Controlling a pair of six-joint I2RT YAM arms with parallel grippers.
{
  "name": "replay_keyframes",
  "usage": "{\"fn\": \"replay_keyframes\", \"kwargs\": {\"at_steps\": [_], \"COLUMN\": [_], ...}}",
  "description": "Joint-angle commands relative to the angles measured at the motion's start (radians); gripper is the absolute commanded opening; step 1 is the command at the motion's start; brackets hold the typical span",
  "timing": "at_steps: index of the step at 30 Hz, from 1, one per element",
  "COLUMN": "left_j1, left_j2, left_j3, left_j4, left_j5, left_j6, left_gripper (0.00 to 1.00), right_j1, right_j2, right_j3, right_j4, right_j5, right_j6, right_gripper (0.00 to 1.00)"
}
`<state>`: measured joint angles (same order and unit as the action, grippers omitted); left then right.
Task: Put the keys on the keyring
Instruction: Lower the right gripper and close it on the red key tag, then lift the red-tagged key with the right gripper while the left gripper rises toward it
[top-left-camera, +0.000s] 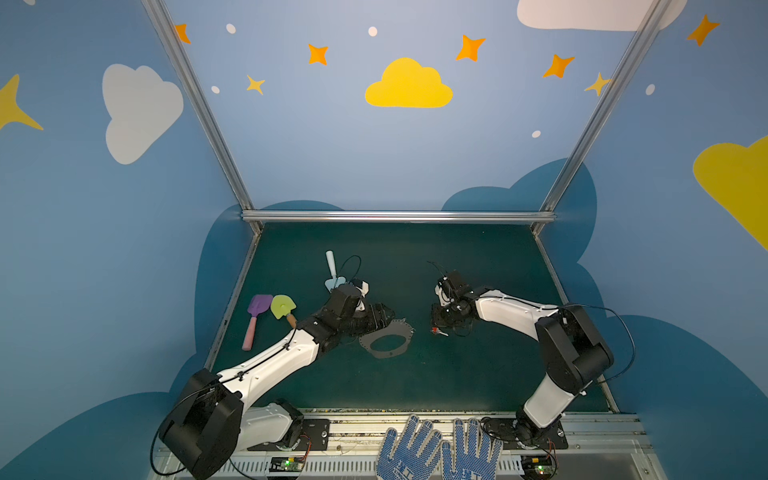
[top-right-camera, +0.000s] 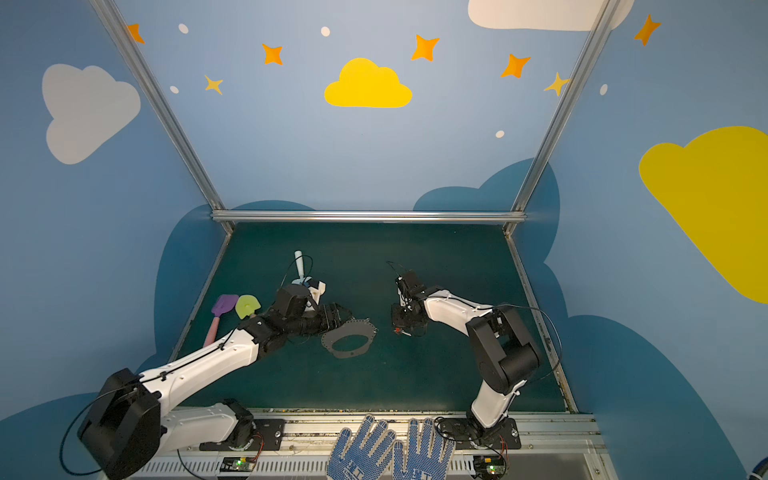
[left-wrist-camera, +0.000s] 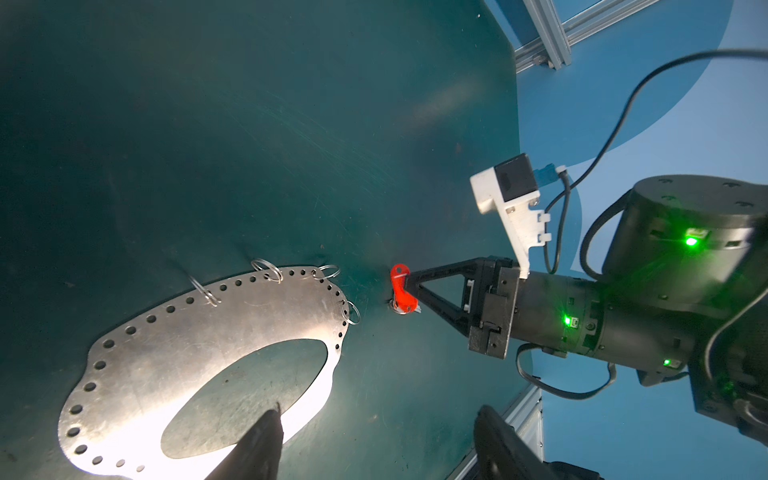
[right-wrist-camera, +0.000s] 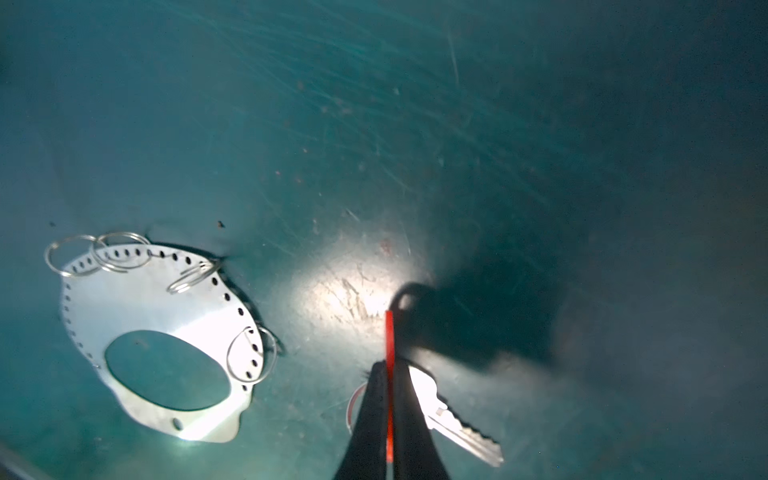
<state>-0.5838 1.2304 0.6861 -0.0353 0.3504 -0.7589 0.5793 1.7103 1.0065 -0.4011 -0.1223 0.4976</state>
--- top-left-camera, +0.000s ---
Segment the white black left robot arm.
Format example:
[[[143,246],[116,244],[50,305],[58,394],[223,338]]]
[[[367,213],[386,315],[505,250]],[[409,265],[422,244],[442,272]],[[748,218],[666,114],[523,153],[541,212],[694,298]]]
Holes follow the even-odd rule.
[[[327,302],[283,339],[251,359],[212,373],[193,374],[156,438],[195,479],[208,479],[241,450],[259,445],[287,449],[300,441],[304,416],[284,400],[256,401],[295,371],[334,349],[387,327],[394,311],[366,298],[362,281],[331,291]]]

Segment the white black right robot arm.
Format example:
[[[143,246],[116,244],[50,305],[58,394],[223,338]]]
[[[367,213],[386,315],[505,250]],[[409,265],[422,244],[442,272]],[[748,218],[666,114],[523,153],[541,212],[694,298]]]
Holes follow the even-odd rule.
[[[443,275],[435,287],[432,327],[462,327],[473,320],[496,323],[538,342],[545,376],[516,413],[516,443],[541,448],[557,433],[560,418],[576,396],[614,364],[607,342],[581,305],[546,305],[499,290],[473,288],[460,273]]]

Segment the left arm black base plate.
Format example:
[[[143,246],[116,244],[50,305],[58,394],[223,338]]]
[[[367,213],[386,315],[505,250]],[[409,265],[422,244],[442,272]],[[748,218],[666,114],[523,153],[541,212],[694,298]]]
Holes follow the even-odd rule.
[[[261,443],[247,448],[248,451],[326,451],[330,439],[331,422],[326,418],[304,419],[301,425],[292,425],[286,436],[277,443]]]

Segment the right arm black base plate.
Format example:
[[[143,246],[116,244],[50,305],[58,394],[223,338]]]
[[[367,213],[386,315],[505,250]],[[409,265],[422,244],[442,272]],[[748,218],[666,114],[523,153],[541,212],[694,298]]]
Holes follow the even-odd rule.
[[[561,450],[569,446],[560,419],[548,427],[538,427],[525,418],[484,417],[480,425],[491,438],[502,441],[505,449]]]

